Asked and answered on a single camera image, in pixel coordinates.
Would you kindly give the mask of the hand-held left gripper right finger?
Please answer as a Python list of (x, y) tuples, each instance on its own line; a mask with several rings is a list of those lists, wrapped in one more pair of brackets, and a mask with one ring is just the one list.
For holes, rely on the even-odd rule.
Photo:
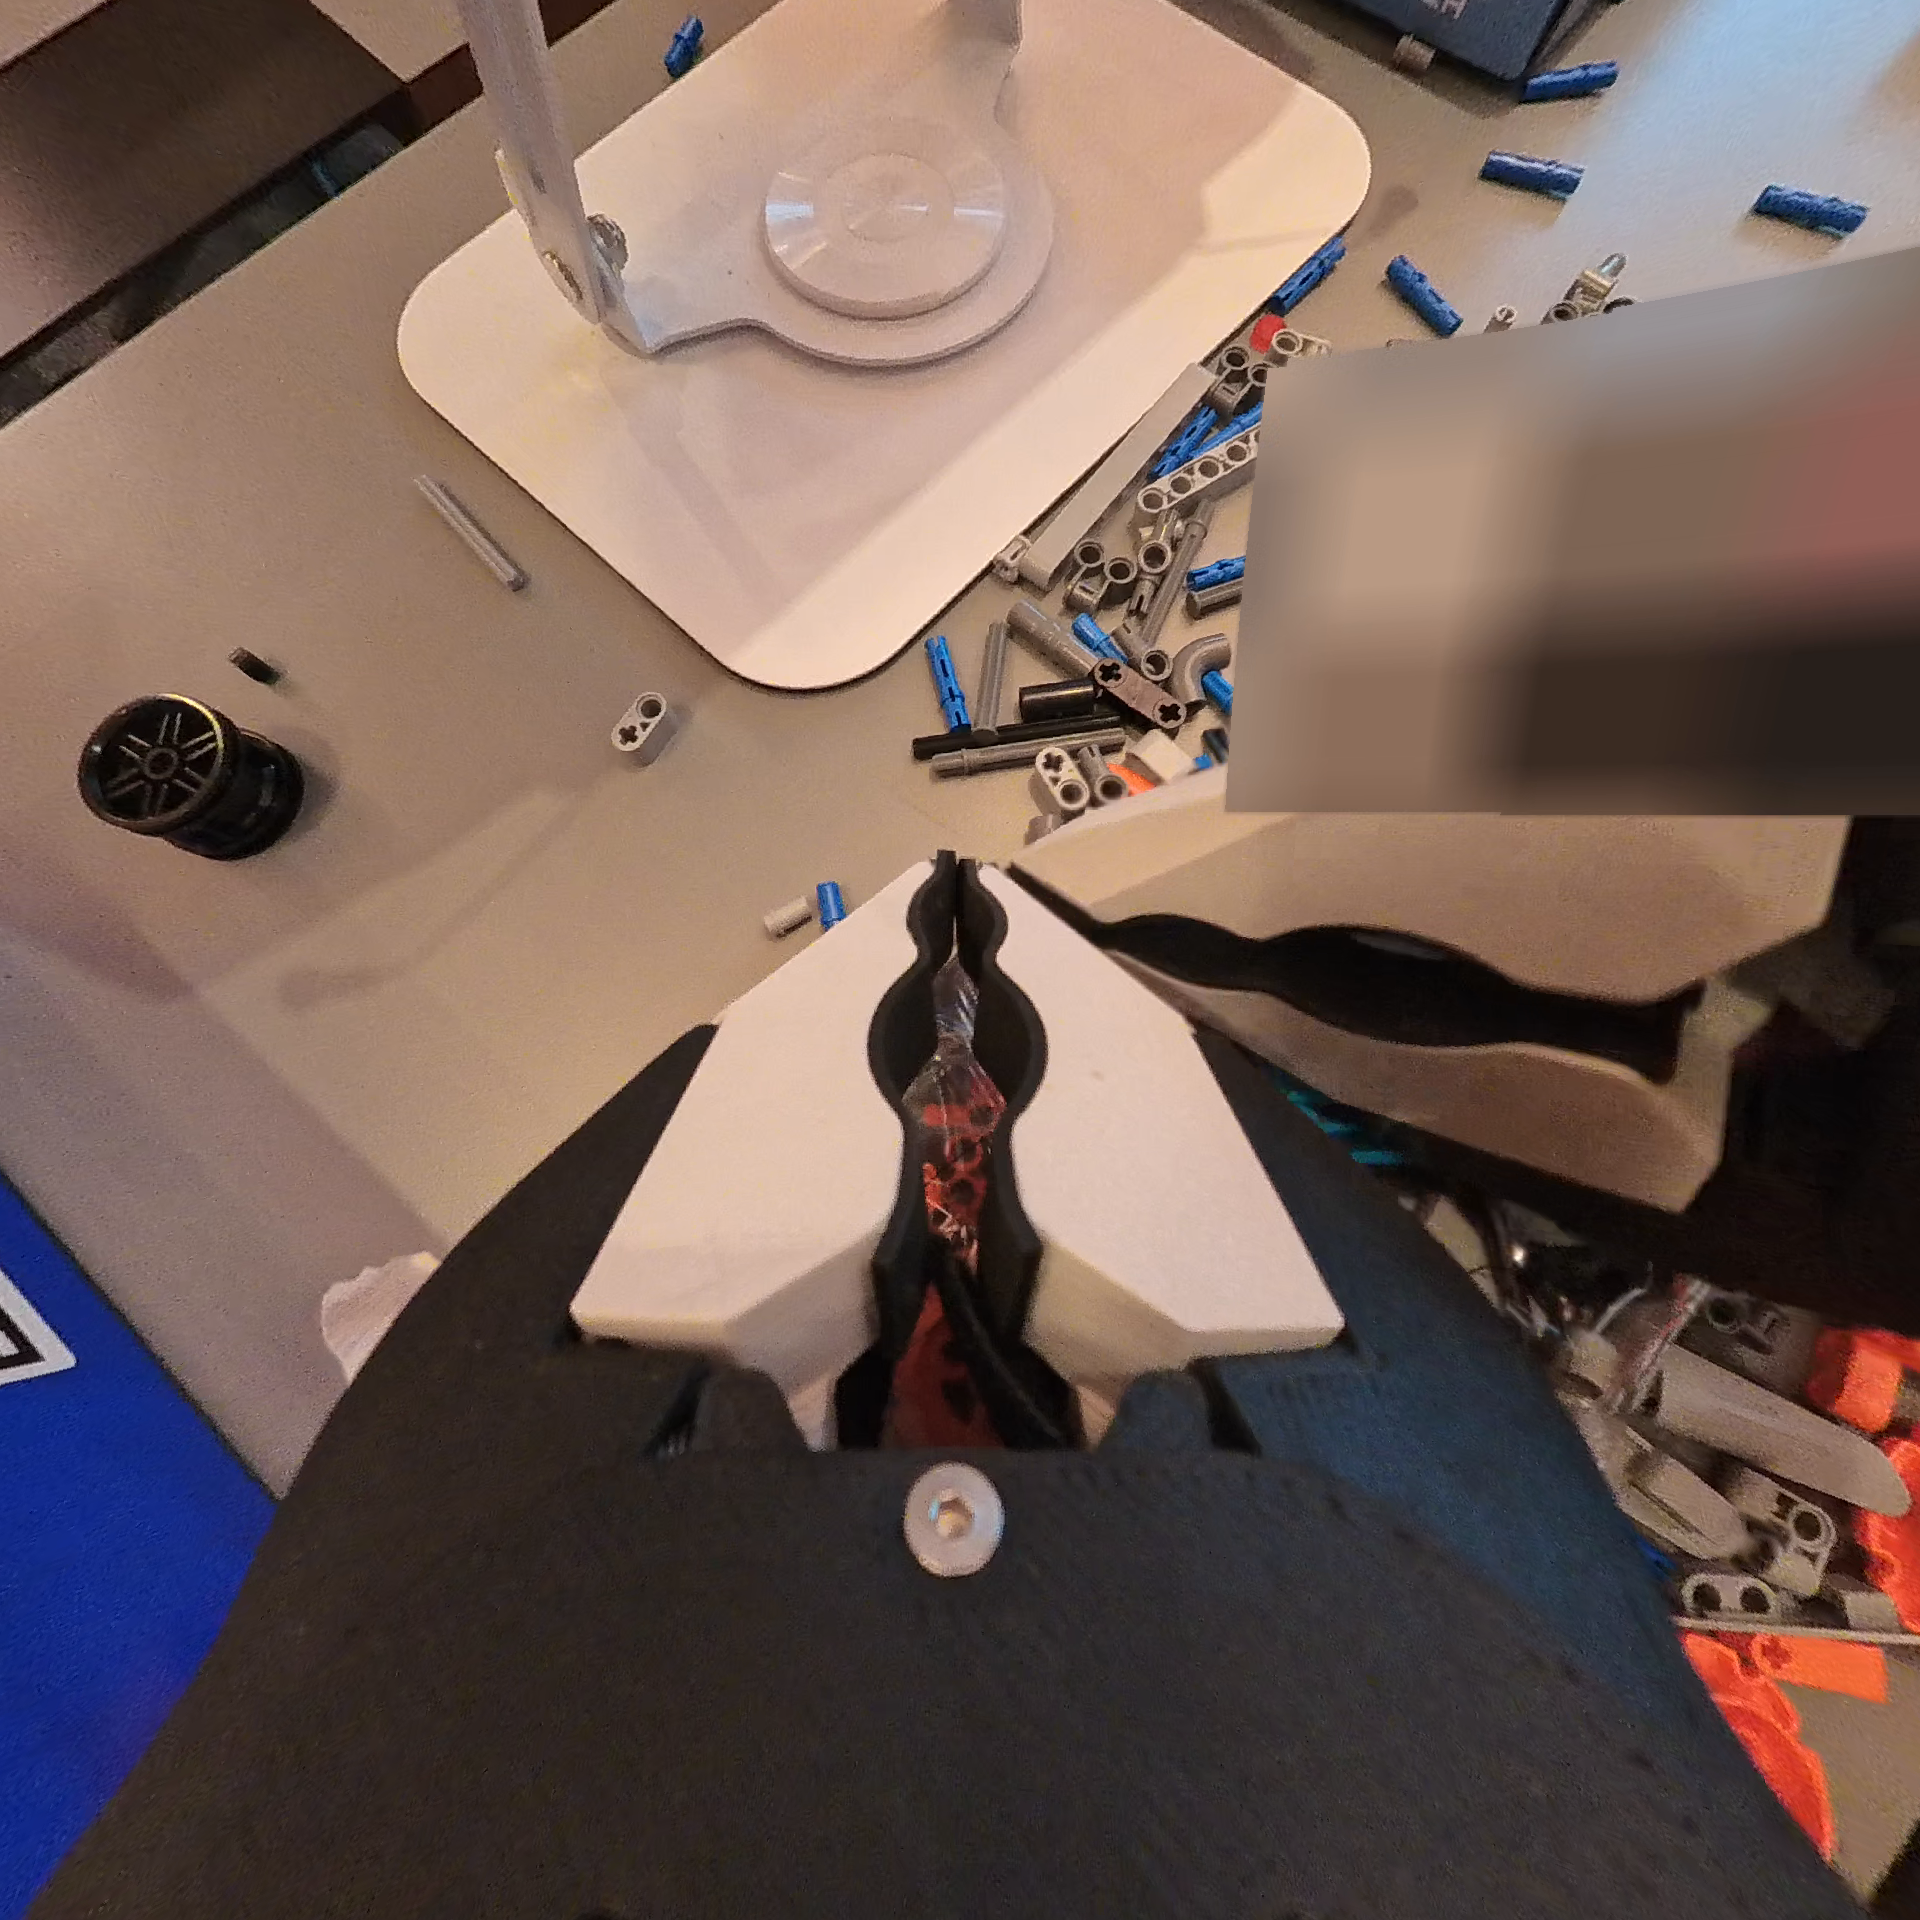
[(1342, 1309), (1190, 1023), (973, 860), (960, 959), (1001, 1095), (960, 1345), (1001, 1439), (1072, 1447), (1081, 1393), (1325, 1348)]

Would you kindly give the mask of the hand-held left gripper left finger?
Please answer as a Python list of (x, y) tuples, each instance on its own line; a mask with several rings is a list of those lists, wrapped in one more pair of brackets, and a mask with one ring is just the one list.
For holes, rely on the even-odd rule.
[(954, 878), (950, 858), (912, 863), (720, 1014), (573, 1293), (585, 1338), (761, 1372), (833, 1445), (833, 1393), (881, 1338), (874, 1258), (937, 1045)]

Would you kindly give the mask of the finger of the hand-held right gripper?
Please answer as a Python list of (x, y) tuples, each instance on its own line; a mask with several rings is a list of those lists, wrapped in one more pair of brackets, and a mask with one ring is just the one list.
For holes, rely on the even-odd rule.
[(1725, 980), (1587, 999), (1370, 929), (1115, 929), (1110, 955), (1309, 1087), (1429, 1137), (1666, 1211), (1721, 1163), (1745, 1042)]
[(1150, 966), (1228, 982), (1321, 935), (1518, 988), (1666, 1001), (1829, 914), (1842, 815), (1102, 809), (1014, 873)]

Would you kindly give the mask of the clear bag of building pieces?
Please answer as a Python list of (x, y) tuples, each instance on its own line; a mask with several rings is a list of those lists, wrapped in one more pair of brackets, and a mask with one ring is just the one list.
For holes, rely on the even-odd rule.
[(893, 1372), (883, 1438), (897, 1449), (994, 1449), (1001, 1434), (944, 1277), (976, 1273), (976, 1227), (1004, 1097), (973, 1051), (976, 982), (957, 955), (931, 982), (934, 1046), (905, 1092), (923, 1189), (929, 1269)]

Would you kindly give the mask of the pile of small building pieces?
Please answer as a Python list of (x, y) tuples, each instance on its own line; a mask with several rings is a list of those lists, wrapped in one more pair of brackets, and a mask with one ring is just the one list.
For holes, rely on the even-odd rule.
[(1147, 809), (1848, 818), (1826, 919), (1706, 980), (1745, 1042), (1689, 1207), (1313, 1091), (1670, 1273), (1886, 1323), (1915, 1317), (1915, 315), (1814, 292), (1283, 377), (1241, 451), (1137, 506), (1198, 535), (1213, 483), (1252, 492), (1250, 559), (1196, 575), (1234, 634), (1106, 635), (1085, 597), (1004, 629), (1085, 686), (1036, 709), (1041, 747), (1237, 689), (1224, 778)]

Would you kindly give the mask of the crumpled plastic scrap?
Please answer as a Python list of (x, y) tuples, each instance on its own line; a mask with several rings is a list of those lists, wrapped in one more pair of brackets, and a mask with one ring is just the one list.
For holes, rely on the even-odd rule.
[(320, 1298), (320, 1334), (348, 1383), (440, 1266), (432, 1253), (403, 1255), (328, 1286)]

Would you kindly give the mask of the orange gear wheel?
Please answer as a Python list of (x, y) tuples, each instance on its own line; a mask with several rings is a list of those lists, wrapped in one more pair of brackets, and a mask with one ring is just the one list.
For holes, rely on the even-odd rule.
[(1782, 1685), (1868, 1703), (1888, 1701), (1882, 1646), (1829, 1636), (1681, 1633), (1683, 1650), (1746, 1756), (1786, 1811), (1834, 1861), (1836, 1820), (1829, 1775), (1803, 1739)]

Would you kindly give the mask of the black wheel hub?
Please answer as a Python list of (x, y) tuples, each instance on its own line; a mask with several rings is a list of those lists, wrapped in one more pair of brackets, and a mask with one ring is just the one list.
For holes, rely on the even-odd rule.
[(226, 714), (163, 693), (115, 709), (90, 734), (77, 789), (107, 825), (234, 861), (289, 835), (304, 805), (304, 767)]

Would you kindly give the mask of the white book stand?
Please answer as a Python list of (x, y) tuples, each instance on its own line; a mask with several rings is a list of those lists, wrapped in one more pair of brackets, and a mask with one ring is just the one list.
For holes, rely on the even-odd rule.
[(1172, 5), (776, 5), (577, 161), (537, 5), (459, 5), (514, 207), (401, 366), (720, 665), (856, 681), (1372, 180), (1329, 95)]

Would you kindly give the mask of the blue robot kit box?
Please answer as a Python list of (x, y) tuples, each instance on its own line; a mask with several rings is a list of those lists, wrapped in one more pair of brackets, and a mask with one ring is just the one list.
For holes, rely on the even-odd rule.
[(1490, 81), (1522, 81), (1603, 2), (1342, 2)]

